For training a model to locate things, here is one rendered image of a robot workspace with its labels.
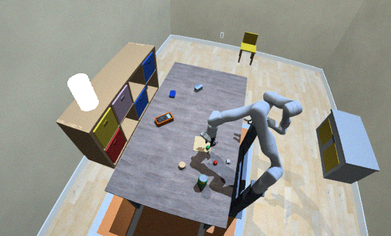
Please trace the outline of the green soda can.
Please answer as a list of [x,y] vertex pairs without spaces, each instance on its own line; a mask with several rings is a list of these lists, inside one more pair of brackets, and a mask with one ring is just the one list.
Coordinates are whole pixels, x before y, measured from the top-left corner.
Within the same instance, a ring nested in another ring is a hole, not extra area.
[[204,174],[198,177],[198,186],[204,188],[208,182],[208,177]]

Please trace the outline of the tan short cylinder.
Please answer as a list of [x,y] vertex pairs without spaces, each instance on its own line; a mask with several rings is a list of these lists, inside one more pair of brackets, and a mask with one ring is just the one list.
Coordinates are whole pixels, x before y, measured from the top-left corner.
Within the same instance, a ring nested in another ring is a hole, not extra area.
[[184,169],[185,168],[185,163],[182,161],[179,163],[179,168]]

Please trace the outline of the beige flat mat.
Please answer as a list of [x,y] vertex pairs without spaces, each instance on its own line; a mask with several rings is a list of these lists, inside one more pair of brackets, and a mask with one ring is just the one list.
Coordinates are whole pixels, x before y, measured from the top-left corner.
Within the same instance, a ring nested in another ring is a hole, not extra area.
[[193,151],[200,151],[200,152],[205,152],[205,153],[211,153],[211,148],[208,150],[206,149],[206,146],[209,145],[210,143],[206,144],[205,139],[199,136],[195,136],[195,141],[193,145]]

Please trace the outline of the orange digital multimeter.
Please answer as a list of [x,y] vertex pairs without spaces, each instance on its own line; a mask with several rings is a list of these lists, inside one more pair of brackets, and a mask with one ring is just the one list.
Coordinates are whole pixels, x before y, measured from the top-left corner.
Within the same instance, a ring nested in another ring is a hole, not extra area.
[[173,115],[170,112],[155,118],[158,127],[170,121],[173,121]]

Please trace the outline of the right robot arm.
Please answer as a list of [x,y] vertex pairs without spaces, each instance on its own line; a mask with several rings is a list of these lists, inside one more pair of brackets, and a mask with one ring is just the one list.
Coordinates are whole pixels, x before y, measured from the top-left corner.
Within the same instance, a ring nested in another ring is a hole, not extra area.
[[280,121],[279,127],[277,126],[277,121],[266,117],[268,127],[272,128],[274,131],[280,135],[285,135],[287,128],[290,126],[291,118],[293,116],[299,115],[303,111],[303,107],[300,102],[292,99],[285,98],[281,95],[277,95],[276,92],[266,91],[263,95],[264,101],[267,102],[270,106],[270,109],[273,105],[282,111],[282,120]]

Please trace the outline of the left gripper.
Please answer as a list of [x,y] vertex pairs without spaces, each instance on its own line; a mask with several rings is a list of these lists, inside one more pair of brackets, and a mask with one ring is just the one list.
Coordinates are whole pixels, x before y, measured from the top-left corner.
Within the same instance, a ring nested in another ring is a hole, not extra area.
[[216,137],[211,138],[212,141],[211,141],[210,147],[215,146],[218,143],[218,142],[216,142],[215,138]]

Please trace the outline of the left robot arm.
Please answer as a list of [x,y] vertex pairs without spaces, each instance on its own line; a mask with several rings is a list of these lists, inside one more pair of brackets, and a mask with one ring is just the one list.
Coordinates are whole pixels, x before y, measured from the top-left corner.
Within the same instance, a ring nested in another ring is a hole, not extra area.
[[262,153],[270,158],[271,166],[262,174],[262,176],[252,185],[254,193],[261,194],[268,190],[283,175],[284,170],[278,154],[276,140],[270,132],[267,124],[267,115],[270,111],[270,106],[265,101],[257,101],[250,105],[231,109],[227,111],[213,111],[208,118],[208,128],[206,133],[201,133],[200,136],[208,143],[211,138],[217,134],[218,125],[226,122],[236,121],[238,119],[250,116],[260,142]]

